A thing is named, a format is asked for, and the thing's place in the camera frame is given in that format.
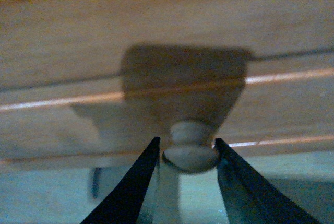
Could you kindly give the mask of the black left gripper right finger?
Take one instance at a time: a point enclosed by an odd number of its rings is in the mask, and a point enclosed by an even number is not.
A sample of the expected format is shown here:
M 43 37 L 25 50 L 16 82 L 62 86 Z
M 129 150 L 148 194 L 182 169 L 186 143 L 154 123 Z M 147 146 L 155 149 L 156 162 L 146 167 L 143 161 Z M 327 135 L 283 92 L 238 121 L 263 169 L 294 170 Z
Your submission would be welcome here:
M 229 223 L 320 223 L 276 189 L 221 138 L 217 176 Z

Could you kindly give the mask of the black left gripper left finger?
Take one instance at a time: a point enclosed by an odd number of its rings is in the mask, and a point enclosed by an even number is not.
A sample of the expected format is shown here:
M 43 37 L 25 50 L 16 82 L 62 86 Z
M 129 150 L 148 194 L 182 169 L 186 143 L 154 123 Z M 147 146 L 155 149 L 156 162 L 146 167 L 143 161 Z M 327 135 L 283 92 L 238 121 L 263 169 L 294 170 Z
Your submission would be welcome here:
M 154 137 L 115 189 L 82 223 L 136 223 L 159 160 L 160 137 Z

